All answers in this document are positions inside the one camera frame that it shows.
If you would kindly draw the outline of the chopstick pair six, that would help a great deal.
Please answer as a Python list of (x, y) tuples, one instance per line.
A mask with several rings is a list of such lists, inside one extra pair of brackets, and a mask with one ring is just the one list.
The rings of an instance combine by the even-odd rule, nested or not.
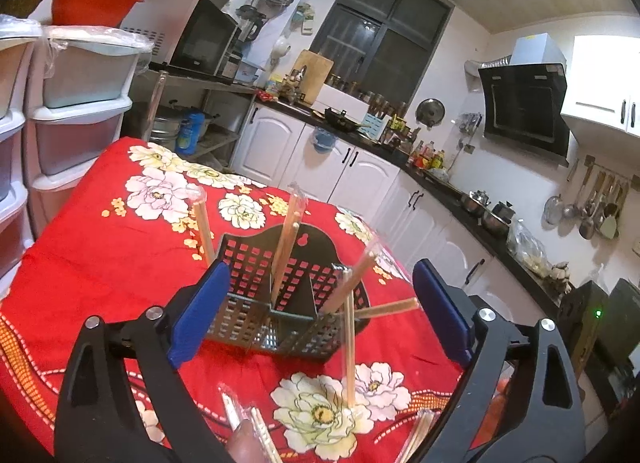
[(408, 438), (402, 445), (398, 456), (395, 459), (395, 463), (407, 463), (410, 457), (419, 448), (422, 441), (431, 429), (431, 426), (436, 419), (436, 413), (432, 410), (421, 409), (416, 413), (416, 421), (411, 428)]

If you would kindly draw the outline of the chopstick pair five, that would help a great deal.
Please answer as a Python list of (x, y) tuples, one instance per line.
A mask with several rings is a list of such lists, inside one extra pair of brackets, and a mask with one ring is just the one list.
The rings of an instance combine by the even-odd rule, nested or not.
[(222, 405), (232, 434), (226, 443), (235, 462), (282, 463), (262, 413), (254, 405), (243, 407), (238, 396), (224, 384), (218, 385)]

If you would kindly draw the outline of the chopstick pair four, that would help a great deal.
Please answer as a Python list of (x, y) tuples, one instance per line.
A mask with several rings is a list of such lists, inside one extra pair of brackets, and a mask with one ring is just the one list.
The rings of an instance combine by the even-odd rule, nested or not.
[(398, 315), (398, 313), (408, 313), (421, 307), (416, 297), (392, 301), (391, 303), (361, 308), (355, 311), (356, 319), (373, 319), (385, 316)]

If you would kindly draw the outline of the chopstick pair seven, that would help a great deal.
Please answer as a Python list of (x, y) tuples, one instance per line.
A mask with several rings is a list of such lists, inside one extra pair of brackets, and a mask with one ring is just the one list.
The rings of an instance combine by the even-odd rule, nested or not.
[(349, 290), (343, 304), (345, 400), (348, 409), (356, 405), (356, 348), (354, 291)]

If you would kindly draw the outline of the chopstick pair two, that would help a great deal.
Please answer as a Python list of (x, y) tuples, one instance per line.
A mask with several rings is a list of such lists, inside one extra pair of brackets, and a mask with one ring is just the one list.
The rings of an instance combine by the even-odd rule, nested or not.
[(362, 277), (375, 265), (376, 257), (382, 253), (382, 249), (381, 240), (375, 235), (367, 244), (357, 263), (350, 268), (347, 275), (344, 275), (330, 297), (324, 302), (320, 313), (335, 313), (343, 306), (346, 299), (361, 282)]

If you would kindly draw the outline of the chopstick pair one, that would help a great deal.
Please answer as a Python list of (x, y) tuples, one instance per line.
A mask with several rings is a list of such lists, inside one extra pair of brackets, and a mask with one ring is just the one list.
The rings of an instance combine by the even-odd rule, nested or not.
[(198, 224), (198, 233), (200, 234), (205, 263), (207, 266), (210, 266), (215, 261), (216, 254), (208, 220), (206, 208), (207, 194), (205, 189), (202, 187), (192, 189), (190, 191), (190, 201), (196, 223)]

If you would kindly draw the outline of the chopstick pair three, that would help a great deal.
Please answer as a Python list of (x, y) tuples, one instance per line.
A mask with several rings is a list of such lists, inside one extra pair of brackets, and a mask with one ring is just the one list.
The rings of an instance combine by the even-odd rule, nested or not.
[(278, 246), (271, 264), (271, 305), (273, 307), (277, 306), (285, 269), (288, 267), (288, 260), (291, 257), (299, 225), (307, 206), (306, 194), (296, 183), (288, 186), (288, 192), (290, 193), (288, 214), (286, 214), (282, 225)]

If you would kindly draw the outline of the dark kitchen window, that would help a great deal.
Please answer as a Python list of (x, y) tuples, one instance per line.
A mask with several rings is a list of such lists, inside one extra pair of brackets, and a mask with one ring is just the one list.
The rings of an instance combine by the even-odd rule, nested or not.
[(444, 0), (336, 0), (310, 50), (358, 93), (411, 101), (452, 12)]

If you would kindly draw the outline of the white lower cabinets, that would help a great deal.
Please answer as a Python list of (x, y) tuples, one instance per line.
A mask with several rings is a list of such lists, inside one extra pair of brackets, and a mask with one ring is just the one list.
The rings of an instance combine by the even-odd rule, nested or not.
[(231, 160), (235, 173), (263, 184), (299, 186), (306, 196), (362, 218), (412, 268), (429, 259), (444, 279), (478, 294), (506, 318), (532, 323), (559, 306), (454, 192), (338, 135), (329, 151), (312, 142), (321, 121), (284, 105), (253, 102)]

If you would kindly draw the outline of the black range hood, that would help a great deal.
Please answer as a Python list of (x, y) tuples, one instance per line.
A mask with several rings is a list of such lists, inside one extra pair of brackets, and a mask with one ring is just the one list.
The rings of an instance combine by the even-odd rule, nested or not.
[(570, 129), (561, 116), (567, 90), (562, 64), (478, 70), (486, 108), (484, 137), (566, 166)]

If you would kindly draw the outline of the hanging dark pot lid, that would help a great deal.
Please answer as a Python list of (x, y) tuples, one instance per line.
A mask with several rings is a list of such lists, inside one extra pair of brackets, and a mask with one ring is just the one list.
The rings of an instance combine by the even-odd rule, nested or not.
[(442, 101), (426, 98), (416, 107), (416, 122), (427, 128), (433, 128), (442, 123), (446, 109)]

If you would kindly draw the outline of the right white drawer unit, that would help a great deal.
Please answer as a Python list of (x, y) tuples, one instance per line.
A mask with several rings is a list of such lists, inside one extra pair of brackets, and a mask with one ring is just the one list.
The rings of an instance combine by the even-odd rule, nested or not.
[(47, 26), (30, 60), (23, 165), (36, 232), (53, 220), (97, 157), (119, 137), (134, 76), (153, 42), (108, 27)]

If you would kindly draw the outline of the white drawer unit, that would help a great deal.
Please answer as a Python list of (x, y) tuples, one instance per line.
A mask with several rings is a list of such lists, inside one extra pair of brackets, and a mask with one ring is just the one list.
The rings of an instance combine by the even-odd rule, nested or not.
[(38, 22), (1, 16), (1, 295), (10, 293), (22, 257), (34, 244), (23, 174), (25, 90), (32, 52), (42, 37)]
[(97, 157), (119, 137), (134, 76), (153, 42), (108, 27), (47, 26), (30, 60), (23, 165), (36, 232), (53, 220)]

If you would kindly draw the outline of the wooden cutting board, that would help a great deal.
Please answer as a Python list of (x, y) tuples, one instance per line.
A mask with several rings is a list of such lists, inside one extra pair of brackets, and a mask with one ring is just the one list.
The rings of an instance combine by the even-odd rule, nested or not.
[(294, 62), (294, 70), (302, 70), (306, 67), (302, 82), (299, 85), (300, 92), (303, 94), (303, 103), (311, 106), (316, 101), (326, 78), (329, 76), (334, 61), (322, 55), (304, 49), (298, 55)]

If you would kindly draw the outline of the black blender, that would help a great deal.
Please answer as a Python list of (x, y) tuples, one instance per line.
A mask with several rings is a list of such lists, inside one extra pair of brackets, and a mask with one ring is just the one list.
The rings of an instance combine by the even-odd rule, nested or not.
[(255, 41), (264, 27), (267, 17), (252, 5), (243, 5), (236, 10), (239, 17), (239, 40), (242, 43)]

